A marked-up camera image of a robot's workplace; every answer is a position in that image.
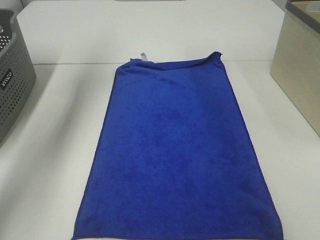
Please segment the grey perforated plastic basket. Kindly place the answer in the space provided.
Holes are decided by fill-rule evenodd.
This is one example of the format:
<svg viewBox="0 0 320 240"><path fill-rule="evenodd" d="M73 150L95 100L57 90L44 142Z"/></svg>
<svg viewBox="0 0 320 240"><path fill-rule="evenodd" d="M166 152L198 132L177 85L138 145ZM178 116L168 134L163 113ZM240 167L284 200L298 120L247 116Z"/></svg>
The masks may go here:
<svg viewBox="0 0 320 240"><path fill-rule="evenodd" d="M37 75L27 49L18 13L0 10L0 140L20 115Z"/></svg>

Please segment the beige storage bin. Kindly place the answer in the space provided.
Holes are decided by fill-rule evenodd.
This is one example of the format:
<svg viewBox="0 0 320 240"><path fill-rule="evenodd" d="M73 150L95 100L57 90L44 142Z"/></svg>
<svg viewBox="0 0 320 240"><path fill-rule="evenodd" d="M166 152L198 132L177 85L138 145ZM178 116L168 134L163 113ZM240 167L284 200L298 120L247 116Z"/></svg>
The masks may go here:
<svg viewBox="0 0 320 240"><path fill-rule="evenodd" d="M320 132L320 2L289 0L270 75Z"/></svg>

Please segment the blue microfibre towel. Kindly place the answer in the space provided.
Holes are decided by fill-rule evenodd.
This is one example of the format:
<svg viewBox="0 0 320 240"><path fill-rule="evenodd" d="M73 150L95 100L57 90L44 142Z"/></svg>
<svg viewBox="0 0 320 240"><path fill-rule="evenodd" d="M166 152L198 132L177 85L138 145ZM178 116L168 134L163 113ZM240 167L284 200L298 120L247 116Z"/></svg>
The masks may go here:
<svg viewBox="0 0 320 240"><path fill-rule="evenodd" d="M284 238L219 52L117 68L72 237Z"/></svg>

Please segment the white back board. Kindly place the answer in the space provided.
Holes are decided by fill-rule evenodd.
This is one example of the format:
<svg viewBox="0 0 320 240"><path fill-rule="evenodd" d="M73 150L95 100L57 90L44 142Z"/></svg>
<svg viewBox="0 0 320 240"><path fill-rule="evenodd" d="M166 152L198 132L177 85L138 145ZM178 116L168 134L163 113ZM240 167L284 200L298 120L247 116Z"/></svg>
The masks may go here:
<svg viewBox="0 0 320 240"><path fill-rule="evenodd" d="M283 18L270 0L34 1L17 16L34 64L271 60Z"/></svg>

